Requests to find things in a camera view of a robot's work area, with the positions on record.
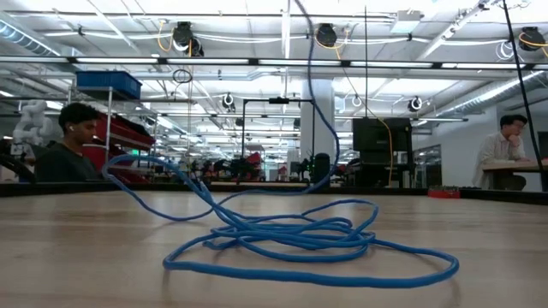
man with glasses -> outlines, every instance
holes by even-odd
[[[500,132],[485,138],[479,149],[473,183],[483,189],[521,191],[527,184],[525,178],[511,171],[484,173],[482,166],[488,163],[529,162],[523,150],[521,131],[527,124],[523,115],[505,115],[500,119]]]

hand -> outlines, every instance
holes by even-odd
[[[516,136],[516,135],[510,135],[508,137],[508,141],[514,146],[514,147],[518,147],[520,146],[520,137]]]

blue cable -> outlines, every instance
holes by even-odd
[[[297,6],[301,9],[304,16],[307,17],[308,26],[313,29],[312,22],[308,17],[307,12],[302,7],[298,0],[295,0]],[[200,236],[194,240],[190,240],[186,244],[175,249],[170,255],[168,255],[163,265],[167,270],[192,270],[195,272],[222,275],[240,279],[254,279],[254,280],[271,280],[271,281],[295,281],[295,282],[309,282],[319,285],[332,286],[332,287],[381,287],[381,288],[411,288],[411,287],[424,287],[444,281],[451,278],[459,269],[458,260],[444,252],[435,251],[425,248],[414,248],[410,246],[404,246],[397,243],[392,243],[385,240],[378,240],[375,237],[375,233],[367,232],[365,229],[373,223],[378,214],[378,205],[362,200],[362,199],[345,199],[337,200],[317,208],[307,210],[300,214],[292,215],[276,215],[276,216],[245,216],[241,213],[234,212],[223,207],[223,204],[232,198],[249,194],[249,193],[261,193],[277,196],[298,196],[306,193],[310,193],[323,186],[335,172],[337,162],[340,154],[339,140],[337,133],[329,122],[325,119],[321,110],[317,109],[313,89],[311,82],[311,69],[310,61],[313,58],[313,40],[311,41],[309,57],[308,57],[308,89],[313,98],[314,109],[318,112],[319,117],[324,124],[329,128],[333,134],[336,143],[336,155],[335,163],[330,173],[322,179],[320,182],[312,187],[306,188],[300,192],[269,192],[260,189],[247,190],[245,192],[239,192],[228,196],[227,198],[216,203],[213,196],[207,189],[203,182],[200,185],[196,185],[189,177],[181,172],[176,167],[165,163],[155,157],[141,157],[140,160],[145,160],[153,163],[163,165],[168,170],[178,175],[189,187],[195,192],[202,200],[208,203],[211,208],[201,214],[187,217],[175,217],[168,214],[164,214],[160,211],[154,210],[148,206],[135,192],[127,188],[121,181],[115,176],[108,174],[107,170],[110,166],[124,161],[133,161],[137,159],[137,156],[122,155],[114,157],[103,167],[103,175],[106,179],[110,179],[117,184],[124,192],[131,195],[137,202],[145,208],[145,210],[151,213],[161,216],[163,218],[176,221],[185,222],[193,219],[198,219],[203,216],[209,215],[215,212],[219,219],[225,222],[225,227],[213,228],[208,235]],[[332,206],[340,204],[366,204],[372,207],[371,216],[361,223],[359,226],[354,227],[352,222],[344,217],[332,217],[321,220],[315,220],[308,215],[314,212],[325,210]],[[295,219],[301,220],[303,223],[272,223],[277,219]],[[328,231],[330,233],[336,232],[340,235],[333,234],[318,234],[311,233],[311,231]],[[299,247],[306,250],[316,251],[329,248],[354,248],[355,250],[350,253],[342,253],[333,256],[302,256],[292,255],[281,252],[272,252],[265,248],[256,246],[253,244],[257,241],[272,240],[286,246]],[[188,248],[202,243],[213,250],[229,249],[234,246],[240,246],[247,248],[248,250],[255,252],[261,256],[274,258],[277,260],[283,260],[287,262],[305,262],[305,263],[334,263],[341,261],[348,261],[363,256],[370,245],[379,245],[389,247],[401,252],[408,252],[414,254],[422,254],[441,258],[448,261],[450,265],[438,273],[423,275],[414,278],[377,278],[366,276],[336,276],[336,275],[319,275],[300,271],[290,270],[277,270],[277,269],[240,269],[232,268],[228,266],[204,264],[194,261],[176,261]]]

black monitor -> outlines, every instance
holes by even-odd
[[[383,121],[390,128],[392,150],[411,151],[408,143],[408,136],[411,134],[411,121],[408,118],[387,118]],[[387,152],[390,150],[388,130],[377,119],[353,119],[352,133],[354,151]]]

blue bin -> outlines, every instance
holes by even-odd
[[[81,71],[76,72],[76,86],[81,92],[97,98],[108,99],[108,88],[115,100],[140,99],[141,83],[132,75],[122,71]]]

